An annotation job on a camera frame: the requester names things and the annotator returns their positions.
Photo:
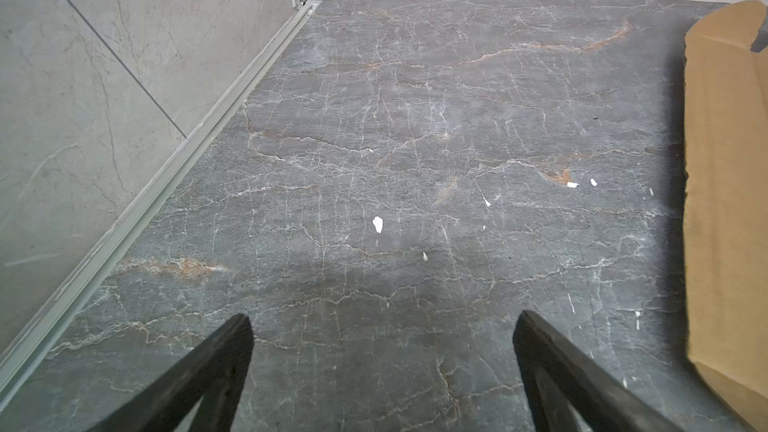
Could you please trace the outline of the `brown cardboard box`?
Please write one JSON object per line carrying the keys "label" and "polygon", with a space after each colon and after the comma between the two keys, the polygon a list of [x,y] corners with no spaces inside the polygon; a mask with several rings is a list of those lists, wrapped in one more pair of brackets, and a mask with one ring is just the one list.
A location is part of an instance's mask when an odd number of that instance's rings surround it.
{"label": "brown cardboard box", "polygon": [[767,427],[766,5],[747,0],[685,37],[687,355],[744,422]]}

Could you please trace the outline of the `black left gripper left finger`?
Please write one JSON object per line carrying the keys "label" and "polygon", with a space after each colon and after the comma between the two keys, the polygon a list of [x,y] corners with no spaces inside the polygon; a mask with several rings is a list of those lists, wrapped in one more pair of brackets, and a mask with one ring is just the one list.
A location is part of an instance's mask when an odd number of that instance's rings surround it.
{"label": "black left gripper left finger", "polygon": [[191,431],[229,431],[254,347],[250,319],[235,314],[93,431],[174,431],[194,411]]}

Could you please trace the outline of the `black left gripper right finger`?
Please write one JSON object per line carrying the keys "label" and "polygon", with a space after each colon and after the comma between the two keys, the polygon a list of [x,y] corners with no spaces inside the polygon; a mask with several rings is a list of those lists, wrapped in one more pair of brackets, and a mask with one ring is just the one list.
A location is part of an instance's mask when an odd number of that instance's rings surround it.
{"label": "black left gripper right finger", "polygon": [[514,352],[537,431],[678,431],[538,313],[516,322]]}

